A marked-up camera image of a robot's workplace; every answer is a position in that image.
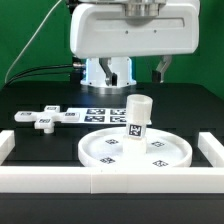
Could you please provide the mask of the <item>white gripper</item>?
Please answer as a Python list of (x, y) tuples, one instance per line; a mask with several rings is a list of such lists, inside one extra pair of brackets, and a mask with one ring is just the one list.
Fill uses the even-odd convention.
[(199, 10), (199, 0), (167, 0), (156, 16), (133, 17), (119, 2), (81, 3), (72, 14), (70, 49), (81, 59), (100, 58), (107, 86), (117, 85), (107, 57), (164, 55), (152, 71), (152, 82), (163, 83), (171, 55), (192, 53), (198, 46)]

